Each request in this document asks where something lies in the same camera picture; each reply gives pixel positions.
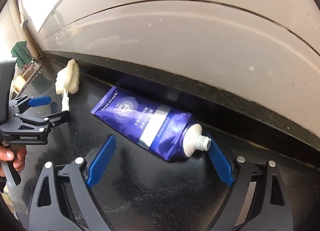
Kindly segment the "person's left hand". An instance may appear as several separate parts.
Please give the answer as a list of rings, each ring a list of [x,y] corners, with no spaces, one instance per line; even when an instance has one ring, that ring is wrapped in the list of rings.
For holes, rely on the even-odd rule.
[[[1,146],[0,158],[1,161],[13,162],[14,168],[21,172],[25,166],[25,156],[27,154],[27,149],[25,146],[15,146],[17,148],[16,152]]]

